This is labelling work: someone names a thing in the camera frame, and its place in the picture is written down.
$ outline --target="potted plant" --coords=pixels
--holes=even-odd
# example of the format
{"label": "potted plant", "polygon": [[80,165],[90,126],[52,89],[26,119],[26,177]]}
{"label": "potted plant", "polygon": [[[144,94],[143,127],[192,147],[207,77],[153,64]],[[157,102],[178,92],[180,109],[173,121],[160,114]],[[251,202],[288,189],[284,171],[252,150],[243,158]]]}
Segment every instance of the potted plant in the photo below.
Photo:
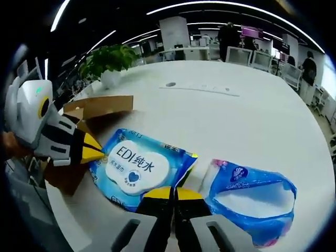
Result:
{"label": "potted plant", "polygon": [[120,81],[120,71],[129,69],[137,57],[127,45],[103,46],[89,54],[79,67],[79,74],[82,79],[100,79],[104,87],[113,87]]}

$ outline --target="window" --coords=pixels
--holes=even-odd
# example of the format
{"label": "window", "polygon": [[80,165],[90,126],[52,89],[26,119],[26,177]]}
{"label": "window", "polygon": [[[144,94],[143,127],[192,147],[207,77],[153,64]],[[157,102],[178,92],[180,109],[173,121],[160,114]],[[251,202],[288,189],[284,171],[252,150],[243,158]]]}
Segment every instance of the window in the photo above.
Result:
{"label": "window", "polygon": [[272,47],[272,50],[271,50],[271,55],[273,57],[276,57],[277,59],[280,59],[280,51],[275,49],[274,47]]}

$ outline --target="green leaves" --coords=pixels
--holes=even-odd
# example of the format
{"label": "green leaves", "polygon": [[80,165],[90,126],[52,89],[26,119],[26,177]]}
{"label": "green leaves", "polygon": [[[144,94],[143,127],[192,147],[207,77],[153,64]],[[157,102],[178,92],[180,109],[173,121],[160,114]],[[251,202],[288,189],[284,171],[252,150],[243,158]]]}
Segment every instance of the green leaves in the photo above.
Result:
{"label": "green leaves", "polygon": [[88,75],[100,78],[106,70],[121,71],[129,69],[132,62],[138,56],[134,50],[127,45],[103,46],[94,50],[79,67],[79,74],[82,79]]}

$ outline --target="office desk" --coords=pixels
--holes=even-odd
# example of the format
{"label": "office desk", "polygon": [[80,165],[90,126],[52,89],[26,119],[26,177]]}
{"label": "office desk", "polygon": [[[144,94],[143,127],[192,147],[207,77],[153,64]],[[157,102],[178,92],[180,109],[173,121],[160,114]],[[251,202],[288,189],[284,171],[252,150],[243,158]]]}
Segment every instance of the office desk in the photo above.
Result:
{"label": "office desk", "polygon": [[[191,51],[198,51],[198,55],[192,54]],[[165,51],[161,51],[161,54],[167,54],[174,51],[184,51],[186,54],[186,60],[209,60],[209,47],[182,47],[174,48]]]}
{"label": "office desk", "polygon": [[[230,87],[239,97],[159,88],[169,82]],[[103,95],[134,95],[135,111],[104,133],[101,143],[123,127],[197,153],[188,188],[198,190],[213,158],[290,179],[298,189],[291,230],[265,251],[304,251],[322,230],[335,191],[328,146],[307,106],[281,78],[224,62],[161,62],[122,72],[117,88],[98,89],[93,96]],[[75,252],[123,213],[98,191],[89,172],[73,197],[46,184],[55,218]]]}

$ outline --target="wet wipes package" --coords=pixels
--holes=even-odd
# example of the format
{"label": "wet wipes package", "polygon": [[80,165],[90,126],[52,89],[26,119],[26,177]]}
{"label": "wet wipes package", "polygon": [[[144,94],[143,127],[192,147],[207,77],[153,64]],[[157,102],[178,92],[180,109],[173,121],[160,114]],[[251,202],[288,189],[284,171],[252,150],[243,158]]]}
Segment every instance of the wet wipes package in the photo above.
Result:
{"label": "wet wipes package", "polygon": [[104,146],[106,157],[90,163],[102,193],[135,212],[143,195],[157,187],[181,185],[197,155],[138,132],[118,129]]}
{"label": "wet wipes package", "polygon": [[212,160],[200,193],[212,214],[245,230],[259,248],[274,245],[294,218],[297,189],[280,173]]}

